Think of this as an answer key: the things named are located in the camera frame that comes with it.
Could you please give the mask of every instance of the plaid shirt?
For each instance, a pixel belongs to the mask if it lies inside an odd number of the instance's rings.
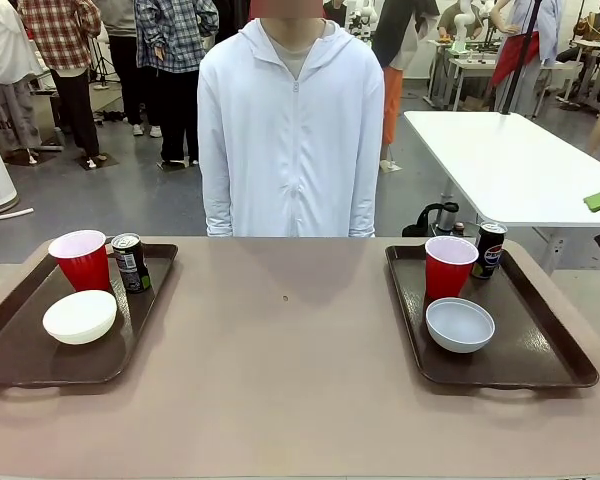
[[[18,11],[49,68],[91,64],[87,36],[100,34],[100,12],[91,0],[20,0]]]
[[[205,54],[202,37],[214,35],[218,22],[212,0],[136,0],[138,66],[171,73],[198,70]],[[164,49],[164,61],[155,47]]]

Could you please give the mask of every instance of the white hoodie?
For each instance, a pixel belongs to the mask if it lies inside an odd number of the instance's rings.
[[[0,84],[11,85],[41,73],[18,12],[7,0],[0,0]]]
[[[370,237],[383,73],[334,24],[296,81],[259,20],[200,65],[198,137],[210,236]]]

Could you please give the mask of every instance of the black soda can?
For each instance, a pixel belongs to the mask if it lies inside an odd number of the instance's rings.
[[[144,263],[144,248],[140,236],[135,233],[123,233],[111,241],[111,246],[125,290],[129,293],[140,293],[149,288],[151,279]]]
[[[507,227],[495,222],[484,222],[480,225],[476,248],[478,260],[473,264],[471,275],[476,278],[491,278],[500,265],[502,245],[507,234]]]

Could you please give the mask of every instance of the person's hand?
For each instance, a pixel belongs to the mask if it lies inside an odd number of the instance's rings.
[[[163,47],[155,47],[153,51],[156,54],[156,57],[160,59],[161,62],[164,62],[164,48]]]
[[[517,35],[520,33],[520,27],[518,25],[507,25],[506,27],[502,28],[500,32],[504,33],[505,35]]]

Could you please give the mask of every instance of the orange pants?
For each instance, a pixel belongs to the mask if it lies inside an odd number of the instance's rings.
[[[391,145],[396,139],[396,125],[400,114],[402,98],[402,70],[386,67],[384,69],[384,126],[383,145]]]

